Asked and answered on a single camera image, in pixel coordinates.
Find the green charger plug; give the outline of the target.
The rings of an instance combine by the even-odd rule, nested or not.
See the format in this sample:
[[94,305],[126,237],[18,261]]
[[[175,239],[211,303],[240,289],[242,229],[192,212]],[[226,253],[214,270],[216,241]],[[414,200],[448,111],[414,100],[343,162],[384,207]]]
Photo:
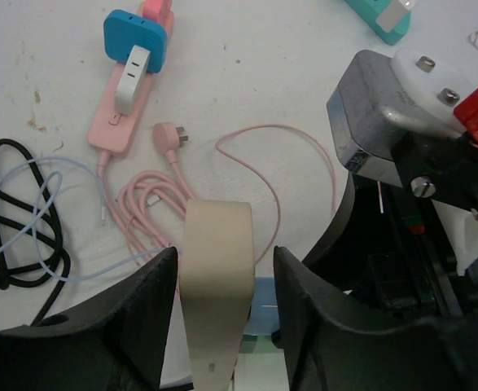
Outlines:
[[274,354],[281,349],[272,341],[271,335],[251,336],[243,335],[239,352],[241,354]]

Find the blue charger plug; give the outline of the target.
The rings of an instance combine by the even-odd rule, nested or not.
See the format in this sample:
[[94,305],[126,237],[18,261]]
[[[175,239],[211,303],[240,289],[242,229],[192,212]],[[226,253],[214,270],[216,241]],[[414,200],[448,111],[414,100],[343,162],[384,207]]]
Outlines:
[[278,303],[273,277],[256,277],[248,322],[247,336],[271,336],[279,329]]

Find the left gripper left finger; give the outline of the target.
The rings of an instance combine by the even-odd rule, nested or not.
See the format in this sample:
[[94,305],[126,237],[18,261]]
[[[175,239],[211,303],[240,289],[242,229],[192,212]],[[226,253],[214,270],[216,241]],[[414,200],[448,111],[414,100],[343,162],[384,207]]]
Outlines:
[[0,331],[0,390],[157,390],[178,276],[167,248],[34,326]]

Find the white adapter plug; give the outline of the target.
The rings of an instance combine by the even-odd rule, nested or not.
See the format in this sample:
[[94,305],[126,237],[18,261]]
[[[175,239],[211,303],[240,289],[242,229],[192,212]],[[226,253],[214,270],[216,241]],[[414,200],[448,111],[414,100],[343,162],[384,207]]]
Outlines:
[[141,89],[150,59],[150,51],[133,46],[124,66],[115,92],[115,109],[121,115],[129,116]]

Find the pink power strip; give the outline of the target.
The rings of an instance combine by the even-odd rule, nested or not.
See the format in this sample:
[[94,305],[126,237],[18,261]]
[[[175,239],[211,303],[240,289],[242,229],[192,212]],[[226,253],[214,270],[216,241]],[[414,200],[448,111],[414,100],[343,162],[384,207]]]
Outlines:
[[164,65],[174,20],[170,6],[146,1],[136,14],[114,10],[103,22],[105,53],[116,67],[87,134],[93,149],[127,155],[154,76]]

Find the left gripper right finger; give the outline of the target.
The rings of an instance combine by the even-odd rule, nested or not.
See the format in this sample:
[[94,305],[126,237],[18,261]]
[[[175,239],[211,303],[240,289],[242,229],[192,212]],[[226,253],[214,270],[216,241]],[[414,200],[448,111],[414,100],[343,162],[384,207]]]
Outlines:
[[283,247],[274,281],[291,390],[478,390],[478,315],[395,319]]

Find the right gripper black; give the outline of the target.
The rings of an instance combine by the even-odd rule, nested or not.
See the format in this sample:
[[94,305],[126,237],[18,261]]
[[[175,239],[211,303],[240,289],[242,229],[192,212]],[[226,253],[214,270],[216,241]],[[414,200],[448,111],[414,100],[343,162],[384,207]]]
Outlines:
[[404,138],[387,157],[354,143],[340,152],[344,198],[305,265],[398,318],[478,314],[478,257],[458,271],[449,230],[478,225],[478,142]]

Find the blue adapter plug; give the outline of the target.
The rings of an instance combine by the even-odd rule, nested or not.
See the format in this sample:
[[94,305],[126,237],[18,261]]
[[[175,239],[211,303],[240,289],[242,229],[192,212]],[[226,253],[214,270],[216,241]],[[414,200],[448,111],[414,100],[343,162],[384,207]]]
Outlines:
[[158,73],[164,65],[168,34],[158,23],[123,10],[112,11],[103,22],[104,50],[125,64],[134,46],[150,52],[147,71]]

